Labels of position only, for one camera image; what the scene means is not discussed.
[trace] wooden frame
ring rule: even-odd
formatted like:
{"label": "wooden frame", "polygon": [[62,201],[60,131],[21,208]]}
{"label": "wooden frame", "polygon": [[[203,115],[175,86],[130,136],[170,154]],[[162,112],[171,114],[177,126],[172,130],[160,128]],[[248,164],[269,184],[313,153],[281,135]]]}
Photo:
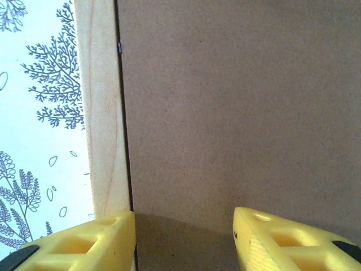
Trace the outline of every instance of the wooden frame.
{"label": "wooden frame", "polygon": [[130,209],[113,1],[75,1],[95,216]]}

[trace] cardboard sheet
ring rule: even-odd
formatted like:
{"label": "cardboard sheet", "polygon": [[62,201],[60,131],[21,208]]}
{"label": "cardboard sheet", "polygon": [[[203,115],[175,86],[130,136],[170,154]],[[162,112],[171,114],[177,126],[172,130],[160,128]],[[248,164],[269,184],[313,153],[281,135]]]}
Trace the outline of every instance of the cardboard sheet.
{"label": "cardboard sheet", "polygon": [[237,206],[361,244],[358,1],[118,3],[141,271],[237,270]]}

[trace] patterned wallpaper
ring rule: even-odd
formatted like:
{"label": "patterned wallpaper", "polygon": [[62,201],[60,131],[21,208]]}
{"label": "patterned wallpaper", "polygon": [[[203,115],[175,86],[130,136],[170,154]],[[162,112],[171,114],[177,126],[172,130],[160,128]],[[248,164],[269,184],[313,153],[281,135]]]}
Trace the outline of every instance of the patterned wallpaper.
{"label": "patterned wallpaper", "polygon": [[0,0],[0,259],[94,218],[74,7]]}

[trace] brown cardboard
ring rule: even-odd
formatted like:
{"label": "brown cardboard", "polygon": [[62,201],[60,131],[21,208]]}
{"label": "brown cardboard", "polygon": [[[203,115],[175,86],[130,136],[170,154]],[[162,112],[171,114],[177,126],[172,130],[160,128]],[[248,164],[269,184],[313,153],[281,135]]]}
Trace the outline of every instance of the brown cardboard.
{"label": "brown cardboard", "polygon": [[140,271],[236,270],[237,206],[361,244],[358,1],[118,4]]}

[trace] leaf print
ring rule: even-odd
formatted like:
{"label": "leaf print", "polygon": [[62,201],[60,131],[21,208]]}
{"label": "leaf print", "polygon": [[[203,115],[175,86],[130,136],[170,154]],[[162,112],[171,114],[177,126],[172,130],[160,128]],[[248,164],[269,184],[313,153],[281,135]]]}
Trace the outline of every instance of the leaf print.
{"label": "leaf print", "polygon": [[45,222],[45,227],[46,227],[46,235],[52,234],[52,228],[51,228],[50,223],[48,221]]}
{"label": "leaf print", "polygon": [[39,207],[40,202],[41,202],[41,196],[40,196],[39,182],[38,179],[35,179],[27,207],[30,209],[30,211],[35,213],[37,211],[37,208]]}
{"label": "leaf print", "polygon": [[2,186],[0,187],[0,196],[2,196],[3,199],[9,202],[11,205],[13,205],[16,201],[15,193],[12,192],[10,189]]}
{"label": "leaf print", "polygon": [[51,189],[47,189],[46,190],[46,195],[47,195],[47,199],[50,201],[50,202],[52,202],[52,199],[54,198],[54,194],[53,194],[53,192],[52,192],[52,190]]}
{"label": "leaf print", "polygon": [[[20,248],[33,241],[28,223],[28,211],[36,212],[41,202],[38,179],[31,171],[19,170],[19,179],[15,178],[15,164],[10,155],[0,151],[0,243],[12,248]],[[6,205],[13,206],[10,211]]]}
{"label": "leaf print", "polygon": [[64,206],[62,209],[60,209],[59,216],[60,217],[66,216],[67,215],[67,210],[68,210],[68,207]]}
{"label": "leaf print", "polygon": [[10,209],[12,216],[16,222],[17,228],[19,229],[19,236],[23,240],[26,240],[30,237],[30,229],[24,220],[21,218],[18,212],[16,212],[13,208]]}
{"label": "leaf print", "polygon": [[14,231],[12,230],[12,228],[10,228],[7,225],[2,225],[2,224],[0,224],[0,233],[5,236],[10,236],[10,237],[12,237],[14,235]]}
{"label": "leaf print", "polygon": [[0,2],[0,30],[18,32],[23,26],[20,17],[28,14],[26,7],[20,0],[3,0]]}
{"label": "leaf print", "polygon": [[0,235],[0,242],[3,243],[5,246],[12,247],[18,250],[22,245],[26,244],[27,242],[24,240],[6,238]]}
{"label": "leaf print", "polygon": [[0,199],[0,222],[11,222],[11,216],[4,202]]}
{"label": "leaf print", "polygon": [[52,108],[42,107],[36,112],[40,122],[47,121],[53,128],[60,123],[66,129],[80,127],[84,130],[84,114],[80,89],[80,74],[74,12],[72,2],[56,10],[56,17],[62,23],[58,36],[51,36],[50,44],[40,43],[26,46],[29,55],[36,60],[33,64],[22,64],[24,72],[37,81],[28,88],[35,99],[41,103],[50,102]]}
{"label": "leaf print", "polygon": [[0,151],[0,180],[2,178],[15,178],[15,164],[12,162],[10,155]]}
{"label": "leaf print", "polygon": [[0,73],[0,91],[3,90],[7,84],[8,75],[7,72]]}
{"label": "leaf print", "polygon": [[58,157],[57,156],[53,156],[49,159],[49,166],[53,166],[55,165],[56,161],[57,161]]}

